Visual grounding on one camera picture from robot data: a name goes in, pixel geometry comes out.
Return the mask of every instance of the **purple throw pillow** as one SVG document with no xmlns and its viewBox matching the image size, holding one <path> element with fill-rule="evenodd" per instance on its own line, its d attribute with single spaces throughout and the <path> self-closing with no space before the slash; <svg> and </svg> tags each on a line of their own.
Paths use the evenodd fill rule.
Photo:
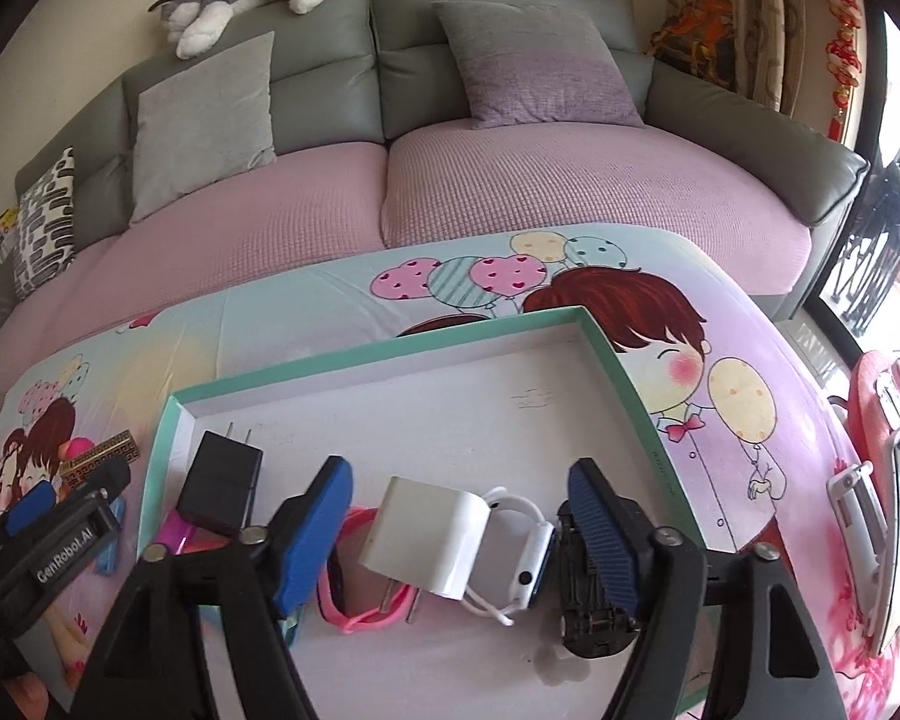
<svg viewBox="0 0 900 720">
<path fill-rule="evenodd" d="M 442 1 L 477 129 L 532 122 L 643 127 L 590 15 L 552 5 Z"/>
</svg>

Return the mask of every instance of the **gray throw pillow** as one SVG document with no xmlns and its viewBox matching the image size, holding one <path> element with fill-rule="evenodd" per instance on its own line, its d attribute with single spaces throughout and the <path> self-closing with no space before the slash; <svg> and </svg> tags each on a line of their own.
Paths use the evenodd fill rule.
<svg viewBox="0 0 900 720">
<path fill-rule="evenodd" d="M 552 5 L 434 2 L 477 129 L 531 122 L 643 127 L 590 15 Z"/>
<path fill-rule="evenodd" d="M 191 191 L 274 162 L 268 32 L 140 95 L 132 223 Z"/>
</svg>

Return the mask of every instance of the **pink object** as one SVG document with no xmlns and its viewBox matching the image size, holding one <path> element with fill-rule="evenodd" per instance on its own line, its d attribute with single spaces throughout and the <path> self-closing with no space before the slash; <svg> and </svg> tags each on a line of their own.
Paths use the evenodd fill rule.
<svg viewBox="0 0 900 720">
<path fill-rule="evenodd" d="M 439 264 L 439 260 L 434 260 L 433 257 L 408 260 L 403 265 L 384 271 L 373 279 L 370 293 L 384 300 L 429 298 L 427 278 Z"/>
<path fill-rule="evenodd" d="M 84 452 L 89 452 L 96 446 L 91 440 L 77 436 L 67 442 L 67 448 L 63 451 L 63 459 L 76 460 Z"/>
<path fill-rule="evenodd" d="M 667 425 L 667 437 L 674 443 L 679 443 L 691 430 L 699 430 L 706 427 L 704 422 L 698 415 L 691 415 L 687 422 L 679 425 Z"/>
<path fill-rule="evenodd" d="M 350 507 L 350 511 L 346 513 L 346 519 L 343 520 L 343 527 L 341 527 L 340 534 L 337 536 L 337 541 L 339 542 L 341 538 L 349 536 L 357 528 L 370 525 L 376 515 L 377 509 L 367 509 L 362 506 Z M 353 617 L 347 617 L 333 602 L 333 594 L 330 592 L 330 578 L 327 576 L 326 568 L 320 572 L 319 579 L 317 579 L 317 600 L 319 601 L 320 614 L 323 615 L 323 619 L 337 626 L 346 635 L 354 634 L 357 631 L 374 631 L 378 628 L 385 628 L 406 617 L 410 611 L 410 605 L 413 603 L 415 592 L 415 587 L 401 584 L 394 594 L 391 608 L 386 613 L 382 613 L 378 608 L 375 608 Z"/>
<path fill-rule="evenodd" d="M 850 408 L 847 412 L 847 432 L 853 445 L 861 460 L 870 460 L 874 464 L 872 478 L 881 503 L 888 501 L 888 487 L 893 483 L 887 452 L 893 427 L 887 422 L 876 389 L 877 377 L 887 370 L 893 370 L 893 381 L 900 389 L 900 371 L 895 370 L 892 357 L 869 351 L 857 361 L 850 376 Z"/>
<path fill-rule="evenodd" d="M 388 247 L 594 221 L 679 233 L 750 295 L 789 293 L 810 254 L 810 231 L 764 184 L 653 127 L 444 122 L 391 148 Z"/>
<path fill-rule="evenodd" d="M 185 300 L 384 248 L 386 149 L 338 143 L 188 194 L 77 255 L 0 331 L 0 408 L 31 365 Z"/>
<path fill-rule="evenodd" d="M 196 531 L 196 525 L 191 525 L 183 517 L 180 517 L 176 513 L 176 509 L 170 509 L 154 538 L 154 543 L 163 544 L 170 550 L 170 555 L 180 555 L 187 546 L 187 541 L 194 536 Z"/>
<path fill-rule="evenodd" d="M 547 269 L 536 257 L 513 254 L 475 263 L 470 278 L 489 293 L 513 298 L 540 286 L 547 278 Z"/>
</svg>

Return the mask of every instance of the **pink sofa cover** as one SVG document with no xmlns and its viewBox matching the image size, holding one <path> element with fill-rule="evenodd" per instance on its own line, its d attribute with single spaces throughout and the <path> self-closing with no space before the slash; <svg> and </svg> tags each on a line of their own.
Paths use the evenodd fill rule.
<svg viewBox="0 0 900 720">
<path fill-rule="evenodd" d="M 653 127 L 469 119 L 418 129 L 391 148 L 388 247 L 553 224 L 615 221 L 689 238 L 749 295 L 784 295 L 810 231 L 732 162 Z"/>
<path fill-rule="evenodd" d="M 339 143 L 182 197 L 18 305 L 0 331 L 0 408 L 31 365 L 81 338 L 279 271 L 384 248 L 386 150 Z"/>
</svg>

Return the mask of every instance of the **white power adapter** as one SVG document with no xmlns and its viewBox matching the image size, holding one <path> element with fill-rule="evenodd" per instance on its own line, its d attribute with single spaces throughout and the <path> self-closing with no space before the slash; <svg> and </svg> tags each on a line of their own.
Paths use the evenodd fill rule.
<svg viewBox="0 0 900 720">
<path fill-rule="evenodd" d="M 360 564 L 391 579 L 391 585 L 402 581 L 459 601 L 487 519 L 490 505 L 479 495 L 391 477 Z M 389 599 L 385 599 L 381 610 L 388 605 Z"/>
</svg>

